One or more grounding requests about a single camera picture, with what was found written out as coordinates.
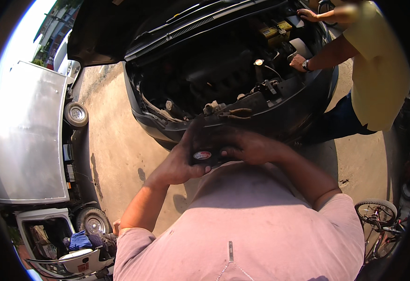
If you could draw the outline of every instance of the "open hood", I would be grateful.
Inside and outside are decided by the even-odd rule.
[[[125,51],[135,37],[166,24],[166,21],[174,15],[199,2],[199,0],[84,1],[69,38],[68,59],[79,61],[82,67],[122,61]],[[204,0],[200,5],[212,2],[217,0]]]

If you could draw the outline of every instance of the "hubcap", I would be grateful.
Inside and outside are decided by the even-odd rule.
[[[71,108],[70,115],[75,121],[78,122],[85,119],[85,111],[80,107]]]
[[[86,221],[86,230],[91,234],[105,233],[105,223],[97,216],[90,216]]]

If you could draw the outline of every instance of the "sky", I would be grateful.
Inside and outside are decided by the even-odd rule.
[[[19,60],[31,62],[39,40],[33,39],[56,0],[36,0],[17,25],[0,58],[0,96],[7,90],[10,68]]]

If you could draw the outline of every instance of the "pink t-shirt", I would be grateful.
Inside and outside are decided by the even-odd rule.
[[[263,166],[223,166],[202,179],[160,237],[132,228],[118,239],[114,280],[354,280],[364,235],[352,199],[319,212]]]

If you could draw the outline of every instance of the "white car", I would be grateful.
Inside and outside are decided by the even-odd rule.
[[[71,77],[70,83],[75,82],[78,74],[80,73],[80,63],[78,61],[67,59],[67,43],[71,31],[68,31],[63,41],[60,43],[58,50],[56,51],[55,57],[53,59],[53,70]]]

